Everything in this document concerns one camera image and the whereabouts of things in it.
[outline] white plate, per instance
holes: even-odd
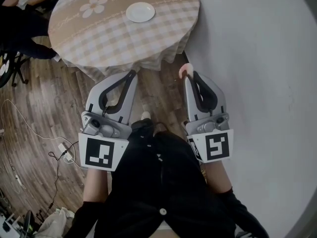
[[[137,2],[127,8],[128,19],[136,23],[149,21],[155,15],[155,9],[146,2]]]
[[[0,76],[2,76],[5,73],[5,64],[2,65],[1,69],[0,69]]]
[[[7,73],[8,70],[9,70],[9,65],[10,65],[10,61],[7,61],[6,62],[6,65],[5,65],[5,72]]]

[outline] shoe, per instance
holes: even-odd
[[[55,57],[53,57],[53,59],[56,61],[56,62],[59,62],[59,60],[61,59],[60,56],[58,54],[56,54]]]
[[[151,119],[151,114],[150,114],[150,112],[144,111],[144,112],[142,113],[141,120],[144,120],[144,119]]]

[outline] white bag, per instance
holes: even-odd
[[[39,231],[35,234],[36,238],[61,238],[64,232],[67,218],[74,218],[74,213],[62,207],[61,210],[49,215],[41,225]]]

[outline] cable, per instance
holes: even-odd
[[[57,139],[60,139],[60,138],[61,138],[61,139],[65,140],[66,142],[68,142],[69,144],[71,144],[71,142],[68,141],[68,140],[67,140],[66,138],[64,138],[64,137],[50,138],[50,137],[42,137],[41,135],[37,134],[37,133],[31,128],[31,126],[28,124],[28,122],[26,121],[26,119],[24,118],[24,116],[22,115],[22,113],[20,112],[20,110],[19,110],[19,109],[16,107],[16,105],[15,105],[11,100],[9,100],[9,99],[6,99],[6,100],[2,103],[2,105],[1,105],[0,116],[1,116],[1,122],[2,122],[3,128],[4,128],[4,123],[3,123],[3,119],[2,119],[2,108],[3,108],[3,105],[4,105],[4,103],[5,103],[6,101],[9,101],[9,102],[15,107],[15,109],[18,111],[18,113],[20,114],[20,116],[23,118],[25,124],[29,127],[29,129],[30,129],[36,136],[40,137],[41,139],[45,139],[45,140],[57,140]],[[75,163],[75,158],[76,158],[76,150],[75,150],[75,147],[74,147],[73,145],[71,145],[71,147],[73,147],[73,150],[74,150],[74,161],[73,161],[73,162],[70,162],[70,163],[68,163],[68,164],[73,164],[73,163]]]
[[[52,200],[52,203],[49,205],[49,208],[48,210],[46,211],[45,215],[43,216],[43,218],[47,215],[47,213],[49,212],[49,210],[53,207],[54,205],[54,202],[55,202],[55,198],[56,198],[56,195],[57,195],[57,191],[58,191],[58,188],[57,188],[57,181],[59,179],[59,161],[60,159],[67,153],[67,151],[73,147],[75,144],[77,144],[79,141],[76,141],[75,143],[72,143],[70,147],[68,147],[62,154],[59,158],[56,157],[55,153],[54,152],[49,152],[49,156],[56,159],[57,160],[57,177],[56,177],[56,180],[54,182],[54,185],[55,185],[55,194],[54,194],[54,197],[53,197],[53,200]]]
[[[74,160],[72,161],[72,162],[67,162],[67,161],[65,161],[65,157],[63,158],[63,160],[64,160],[64,162],[66,163],[66,164],[75,164],[77,167],[79,167],[80,169],[84,169],[84,170],[88,170],[88,169],[86,169],[86,168],[82,168],[80,165],[78,165],[77,164],[77,162],[75,161],[75,158],[76,158],[76,156],[75,156],[75,154],[74,154]]]
[[[7,158],[8,158],[8,161],[9,161],[9,164],[10,164],[10,167],[11,167],[12,175],[13,175],[14,179],[17,180],[17,179],[16,179],[15,167],[14,167],[14,165],[13,165],[13,163],[12,163],[11,158],[9,157],[8,149],[7,149],[7,146],[6,146],[6,142],[5,142],[4,137],[3,137],[3,142],[4,142],[5,153],[6,153],[6,156],[7,156]],[[13,189],[13,191],[14,191],[15,193],[17,193],[17,194],[20,194],[20,192],[21,192],[20,189],[19,189],[18,191],[16,191],[16,190],[15,190],[15,186],[13,185],[13,183],[11,183],[11,184],[12,184],[12,189]]]

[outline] white cable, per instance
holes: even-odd
[[[15,193],[17,193],[17,194],[20,194],[20,192],[21,192],[20,189],[19,189],[19,191],[16,191],[15,188],[14,188],[14,186],[13,186],[13,183],[12,183],[12,182],[11,182],[11,185],[12,185],[13,191],[14,191]]]
[[[1,117],[1,122],[2,122],[2,125],[3,125],[3,128],[4,128],[4,123],[3,123],[3,119],[2,119],[2,108],[3,108],[3,105],[4,105],[4,103],[6,102],[6,101],[9,101],[14,107],[15,107],[15,109],[18,111],[18,113],[20,114],[20,116],[23,118],[23,120],[24,120],[24,122],[25,122],[25,124],[29,127],[29,129],[36,135],[36,136],[38,136],[38,137],[40,137],[41,139],[45,139],[45,140],[57,140],[57,139],[63,139],[63,140],[65,140],[66,142],[68,142],[70,145],[71,145],[71,147],[73,147],[73,150],[74,150],[74,160],[72,161],[72,162],[66,162],[65,160],[64,160],[64,162],[65,163],[67,163],[67,164],[73,164],[73,163],[75,163],[78,167],[80,167],[76,162],[75,162],[75,160],[76,160],[76,150],[75,150],[75,147],[74,147],[74,145],[70,142],[70,141],[68,141],[66,138],[64,138],[64,137],[56,137],[56,138],[50,138],[50,137],[42,137],[41,135],[39,135],[39,134],[37,134],[32,128],[31,128],[31,126],[28,124],[28,122],[26,121],[26,119],[24,118],[24,116],[22,115],[22,113],[20,112],[20,110],[16,107],[16,105],[11,101],[11,100],[9,100],[9,99],[6,99],[3,103],[2,103],[2,105],[1,105],[1,111],[0,111],[0,117]]]
[[[20,184],[20,186],[21,186],[22,188],[26,189],[26,186],[23,185],[23,183],[22,183],[20,177],[19,177],[18,175],[15,175],[15,178],[17,179],[17,181],[18,181],[18,183]]]

